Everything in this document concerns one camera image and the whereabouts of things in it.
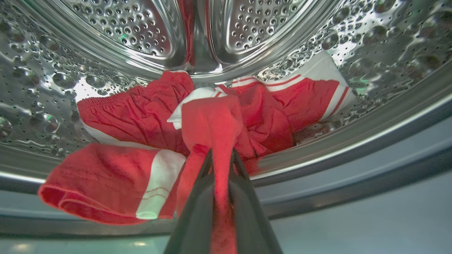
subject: wet fabric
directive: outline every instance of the wet fabric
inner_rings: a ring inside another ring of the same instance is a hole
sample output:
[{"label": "wet fabric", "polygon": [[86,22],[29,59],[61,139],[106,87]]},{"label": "wet fabric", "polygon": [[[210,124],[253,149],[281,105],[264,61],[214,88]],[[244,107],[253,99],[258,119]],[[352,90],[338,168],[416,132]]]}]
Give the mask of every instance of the wet fabric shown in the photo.
[{"label": "wet fabric", "polygon": [[[253,174],[260,157],[292,147],[294,133],[356,99],[329,56],[311,61],[277,81],[247,76],[216,88],[194,89],[186,72],[166,71],[147,87],[82,100],[84,128],[100,144],[69,155],[38,194],[52,207],[104,224],[172,218],[175,210],[182,212],[212,148],[217,200],[212,251],[233,251],[227,197],[232,148]],[[334,80],[308,78],[333,67],[325,76]]]}]

